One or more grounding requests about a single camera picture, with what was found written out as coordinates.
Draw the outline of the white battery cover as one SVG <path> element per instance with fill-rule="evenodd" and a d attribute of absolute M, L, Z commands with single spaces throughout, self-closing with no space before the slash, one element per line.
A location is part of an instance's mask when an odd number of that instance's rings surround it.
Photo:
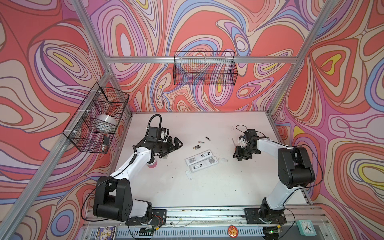
<path fill-rule="evenodd" d="M 186 175 L 190 181 L 193 179 L 192 173 L 189 170 L 186 171 Z"/>
<path fill-rule="evenodd" d="M 225 158 L 218 158 L 219 162 L 228 163 L 229 160 Z"/>

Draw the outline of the white remote control with batteries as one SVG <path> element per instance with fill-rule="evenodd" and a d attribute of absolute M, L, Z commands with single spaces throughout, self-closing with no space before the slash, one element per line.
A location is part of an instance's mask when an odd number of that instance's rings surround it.
<path fill-rule="evenodd" d="M 190 172 L 195 173 L 197 171 L 201 171 L 207 168 L 210 168 L 212 166 L 215 166 L 219 163 L 218 159 L 216 157 L 212 157 L 203 161 L 200 161 L 198 163 L 195 163 L 190 166 Z"/>

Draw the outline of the orange black screwdriver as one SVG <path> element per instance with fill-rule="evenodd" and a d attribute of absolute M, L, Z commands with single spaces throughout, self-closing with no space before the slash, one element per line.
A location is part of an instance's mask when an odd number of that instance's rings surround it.
<path fill-rule="evenodd" d="M 237 147 L 237 144 L 235 143 L 234 139 L 232 138 L 232 142 L 233 142 L 233 145 L 234 145 L 234 148 L 236 149 Z"/>

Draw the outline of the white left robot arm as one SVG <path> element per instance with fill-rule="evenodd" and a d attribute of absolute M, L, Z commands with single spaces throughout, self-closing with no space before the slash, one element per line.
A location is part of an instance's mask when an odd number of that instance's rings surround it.
<path fill-rule="evenodd" d="M 163 158 L 183 146 L 177 137 L 169 136 L 168 129 L 148 127 L 144 138 L 133 145 L 134 152 L 128 160 L 110 176 L 97 181 L 93 215 L 119 222 L 129 219 L 150 222 L 152 204 L 134 199 L 131 181 L 144 166 L 155 166 L 155 157 Z"/>

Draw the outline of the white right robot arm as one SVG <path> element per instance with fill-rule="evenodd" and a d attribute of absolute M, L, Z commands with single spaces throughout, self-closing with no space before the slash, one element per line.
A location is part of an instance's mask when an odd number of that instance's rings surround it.
<path fill-rule="evenodd" d="M 285 203 L 296 191 L 315 181 L 312 162 L 306 148 L 277 143 L 266 136 L 259 136 L 254 129 L 244 131 L 239 137 L 239 145 L 233 157 L 240 162 L 262 153 L 277 160 L 279 182 L 269 196 L 263 199 L 260 212 L 281 213 Z"/>

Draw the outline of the white tape roll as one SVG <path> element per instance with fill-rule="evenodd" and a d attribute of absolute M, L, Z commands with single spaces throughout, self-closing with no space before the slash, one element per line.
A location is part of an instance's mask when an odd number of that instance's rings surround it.
<path fill-rule="evenodd" d="M 101 114 L 96 117 L 94 126 L 102 133 L 113 133 L 118 125 L 117 120 L 109 115 Z"/>

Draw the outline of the red round sticker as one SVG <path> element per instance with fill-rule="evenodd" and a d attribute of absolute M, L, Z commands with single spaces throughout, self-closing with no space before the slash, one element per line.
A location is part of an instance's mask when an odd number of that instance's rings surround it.
<path fill-rule="evenodd" d="M 228 231 L 227 231 L 228 235 L 231 237 L 231 238 L 237 238 L 238 235 L 239 235 L 239 230 L 237 227 L 231 225 L 228 227 Z"/>

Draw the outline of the teal small clock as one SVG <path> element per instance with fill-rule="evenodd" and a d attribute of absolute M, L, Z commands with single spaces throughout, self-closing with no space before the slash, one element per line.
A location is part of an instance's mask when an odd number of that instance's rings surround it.
<path fill-rule="evenodd" d="M 297 226 L 301 236 L 314 237 L 317 235 L 315 227 L 310 220 L 299 220 Z"/>

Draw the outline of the colourful card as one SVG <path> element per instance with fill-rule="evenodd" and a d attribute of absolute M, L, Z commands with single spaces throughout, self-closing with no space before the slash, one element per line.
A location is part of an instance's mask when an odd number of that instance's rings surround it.
<path fill-rule="evenodd" d="M 115 240 L 117 226 L 100 227 L 97 229 L 95 240 Z"/>

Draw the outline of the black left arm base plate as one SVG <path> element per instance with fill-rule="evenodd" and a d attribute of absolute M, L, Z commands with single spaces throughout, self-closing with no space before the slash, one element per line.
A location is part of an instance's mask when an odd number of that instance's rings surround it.
<path fill-rule="evenodd" d="M 167 210 L 154 209 L 146 213 L 144 217 L 132 217 L 126 221 L 127 226 L 152 226 L 161 227 L 166 223 Z"/>

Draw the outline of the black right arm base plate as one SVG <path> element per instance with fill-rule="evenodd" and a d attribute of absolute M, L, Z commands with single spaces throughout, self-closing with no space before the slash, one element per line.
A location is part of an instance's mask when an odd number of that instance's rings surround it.
<path fill-rule="evenodd" d="M 245 214 L 241 215 L 245 218 L 247 224 L 276 224 L 284 225 L 287 223 L 283 210 L 270 210 L 266 208 L 246 208 Z"/>

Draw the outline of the aluminium front rail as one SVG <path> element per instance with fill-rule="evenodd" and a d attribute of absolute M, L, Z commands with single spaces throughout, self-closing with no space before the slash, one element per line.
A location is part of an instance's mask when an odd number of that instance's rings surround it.
<path fill-rule="evenodd" d="M 310 220 L 314 225 L 330 223 L 325 211 L 315 205 L 288 205 L 281 217 L 261 220 L 259 206 L 219 206 L 219 207 L 172 207 L 161 213 L 160 208 L 153 209 L 154 227 L 211 227 L 211 226 L 290 226 L 298 220 Z"/>

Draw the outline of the aluminium frame corner post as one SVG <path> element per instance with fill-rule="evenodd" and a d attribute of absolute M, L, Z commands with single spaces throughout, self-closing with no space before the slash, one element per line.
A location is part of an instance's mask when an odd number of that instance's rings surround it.
<path fill-rule="evenodd" d="M 278 109 L 279 104 L 282 102 L 284 95 L 288 91 L 288 87 L 290 83 L 294 80 L 295 75 L 300 70 L 300 67 L 302 63 L 304 62 L 305 56 L 308 53 L 310 47 L 316 40 L 318 34 L 320 33 L 322 27 L 325 25 L 326 20 L 328 19 L 329 15 L 331 14 L 333 8 L 337 5 L 339 1 L 325 1 L 321 11 L 319 12 L 319 15 L 317 19 L 314 22 L 313 27 L 309 31 L 309 34 L 307 38 L 304 40 L 303 45 L 296 57 L 296 60 L 294 63 L 292 63 L 292 66 L 290 67 L 289 71 L 287 72 L 284 80 L 282 81 L 281 85 L 279 86 L 278 91 L 276 92 L 268 110 L 266 113 L 269 117 L 272 116 L 272 114 Z"/>

